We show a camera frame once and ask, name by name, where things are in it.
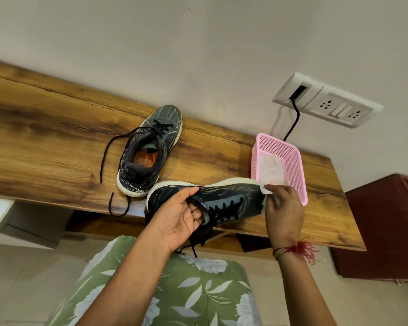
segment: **wooden table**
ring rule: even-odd
[[[108,213],[126,207],[116,188],[125,140],[154,108],[126,98],[0,62],[0,196]],[[206,185],[249,177],[252,135],[183,117],[183,131],[160,180]],[[331,160],[301,152],[308,205],[302,235],[326,246],[365,250]],[[219,227],[267,236],[262,215]]]

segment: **pink basket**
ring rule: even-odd
[[[262,155],[269,156],[272,154],[276,154],[280,157],[283,168],[288,175],[289,185],[295,188],[301,203],[305,206],[308,202],[308,198],[301,153],[298,148],[292,144],[263,133],[258,134],[257,141],[252,148],[251,178],[257,181],[260,180],[258,160]]]

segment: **shoe insole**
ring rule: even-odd
[[[157,159],[157,151],[154,152],[154,149],[145,149],[136,152],[133,162],[137,165],[145,166],[150,168],[154,165]]]

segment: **dark gray sneaker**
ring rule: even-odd
[[[164,181],[153,186],[147,196],[145,222],[148,223],[152,219],[164,202],[188,186],[196,185]],[[215,225],[260,215],[264,210],[265,194],[261,192],[259,181],[234,177],[215,184],[199,186],[199,191],[189,197],[188,202],[196,205],[204,214],[204,222],[191,236],[190,241],[192,244],[203,244]]]
[[[117,186],[120,191],[131,197],[147,195],[157,182],[173,146],[178,142],[182,126],[180,110],[174,105],[165,105],[154,111],[140,127],[111,139],[104,152],[103,162],[111,142],[120,137],[129,137],[118,168]]]

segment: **wall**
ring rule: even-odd
[[[408,0],[0,0],[0,60],[279,138],[294,113],[271,99],[299,71],[385,109],[301,114],[289,142],[345,190],[408,175]]]

